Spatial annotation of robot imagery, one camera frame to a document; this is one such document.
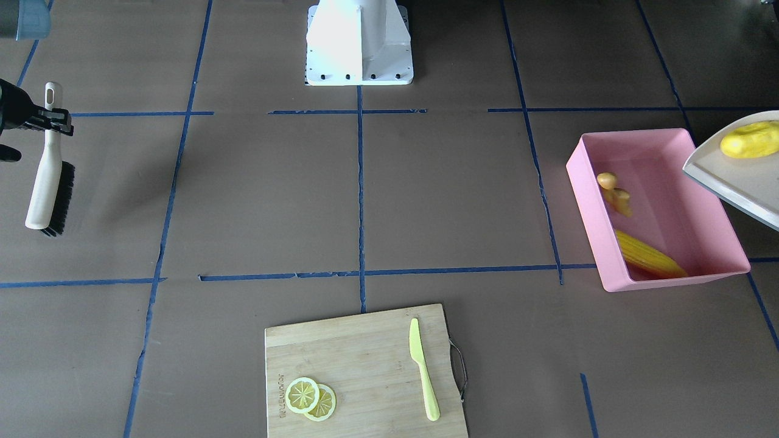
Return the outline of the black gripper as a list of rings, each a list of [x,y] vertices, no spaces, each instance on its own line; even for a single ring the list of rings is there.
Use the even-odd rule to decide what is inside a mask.
[[[45,108],[36,105],[27,92],[21,88],[1,80],[1,131],[22,130],[46,131],[52,130],[62,135],[72,136],[74,127],[72,118],[64,108]],[[22,153],[16,148],[0,145],[1,162],[18,162]]]

